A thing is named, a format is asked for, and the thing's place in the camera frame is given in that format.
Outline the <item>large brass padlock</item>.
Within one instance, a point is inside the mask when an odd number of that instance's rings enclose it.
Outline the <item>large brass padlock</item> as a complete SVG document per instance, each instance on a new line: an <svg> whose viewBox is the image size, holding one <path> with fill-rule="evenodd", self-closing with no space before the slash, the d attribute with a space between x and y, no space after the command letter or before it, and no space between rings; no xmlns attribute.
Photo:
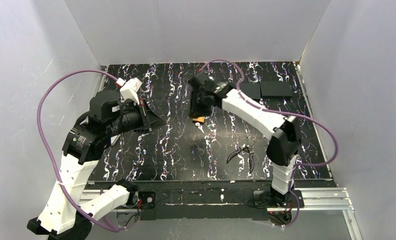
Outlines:
<svg viewBox="0 0 396 240"><path fill-rule="evenodd" d="M192 122L193 122L194 124L196 124L196 123L204 124L205 120L206 120L206 117L205 117L205 116L199 116L199 117L193 117L193 118L192 118Z"/></svg>

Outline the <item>small silver key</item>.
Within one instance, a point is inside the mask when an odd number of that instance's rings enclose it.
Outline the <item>small silver key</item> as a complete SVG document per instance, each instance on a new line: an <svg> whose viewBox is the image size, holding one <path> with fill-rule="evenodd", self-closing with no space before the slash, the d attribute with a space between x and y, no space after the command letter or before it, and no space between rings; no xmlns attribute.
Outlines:
<svg viewBox="0 0 396 240"><path fill-rule="evenodd" d="M195 126L197 129L199 129L203 134L205 133L204 129L203 129L203 123L201 122L196 122Z"/></svg>

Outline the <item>black handled pruning shears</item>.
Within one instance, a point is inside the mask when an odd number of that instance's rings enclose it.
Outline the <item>black handled pruning shears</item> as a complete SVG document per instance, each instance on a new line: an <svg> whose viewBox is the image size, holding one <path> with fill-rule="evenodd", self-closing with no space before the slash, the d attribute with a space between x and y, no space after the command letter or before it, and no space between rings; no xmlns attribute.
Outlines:
<svg viewBox="0 0 396 240"><path fill-rule="evenodd" d="M235 157L242 156L244 154L248 155L247 159L247 164L248 164L248 174L252 174L255 168L255 163L254 163L254 146L255 142L250 143L249 139L247 138L245 140L245 143L238 148L236 148L232 153L229 154L229 156L226 159L226 163L229 164Z"/></svg>

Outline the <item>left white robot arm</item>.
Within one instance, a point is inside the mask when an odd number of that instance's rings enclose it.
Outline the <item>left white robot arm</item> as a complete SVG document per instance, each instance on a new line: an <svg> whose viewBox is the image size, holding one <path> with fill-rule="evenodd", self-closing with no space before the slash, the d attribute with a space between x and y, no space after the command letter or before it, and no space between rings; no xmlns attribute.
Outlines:
<svg viewBox="0 0 396 240"><path fill-rule="evenodd" d="M80 198L112 137L130 131L147 134L164 125L144 99L132 100L113 90L98 92L68 132L51 196L27 228L51 240L84 240L95 221L119 206L138 203L137 185L125 179L86 203Z"/></svg>

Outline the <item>white rectangular box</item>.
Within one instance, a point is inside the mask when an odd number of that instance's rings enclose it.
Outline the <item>white rectangular box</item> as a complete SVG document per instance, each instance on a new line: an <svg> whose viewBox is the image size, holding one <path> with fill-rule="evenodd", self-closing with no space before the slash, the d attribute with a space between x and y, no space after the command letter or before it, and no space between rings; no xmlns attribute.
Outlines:
<svg viewBox="0 0 396 240"><path fill-rule="evenodd" d="M111 137L111 145L113 146L118 141L119 138L120 138L120 134Z"/></svg>

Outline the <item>black flat box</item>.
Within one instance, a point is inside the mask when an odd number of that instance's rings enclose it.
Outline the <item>black flat box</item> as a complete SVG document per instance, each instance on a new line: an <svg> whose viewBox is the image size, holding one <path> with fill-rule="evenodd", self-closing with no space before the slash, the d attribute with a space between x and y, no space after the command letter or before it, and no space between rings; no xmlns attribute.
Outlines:
<svg viewBox="0 0 396 240"><path fill-rule="evenodd" d="M293 96L290 85L283 81L244 82L240 89L253 100L290 99Z"/></svg>

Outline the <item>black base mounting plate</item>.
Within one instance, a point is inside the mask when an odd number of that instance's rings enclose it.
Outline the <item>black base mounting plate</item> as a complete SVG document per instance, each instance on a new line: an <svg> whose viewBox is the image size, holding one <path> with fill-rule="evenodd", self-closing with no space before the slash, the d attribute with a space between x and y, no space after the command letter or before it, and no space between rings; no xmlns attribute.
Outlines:
<svg viewBox="0 0 396 240"><path fill-rule="evenodd" d="M137 181L142 220L252 219L265 220L269 212L304 207L295 190L286 203L270 198L269 180L237 181Z"/></svg>

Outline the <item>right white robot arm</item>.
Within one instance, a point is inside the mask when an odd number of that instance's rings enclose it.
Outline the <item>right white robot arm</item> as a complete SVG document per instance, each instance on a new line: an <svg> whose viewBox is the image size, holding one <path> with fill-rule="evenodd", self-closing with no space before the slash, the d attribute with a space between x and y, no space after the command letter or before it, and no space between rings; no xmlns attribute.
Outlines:
<svg viewBox="0 0 396 240"><path fill-rule="evenodd" d="M269 112L238 90L229 81L213 80L204 72L189 79L191 85L191 118L211 115L213 107L227 111L244 120L268 139L267 157L273 164L271 194L285 201L294 185L293 169L302 138L298 120Z"/></svg>

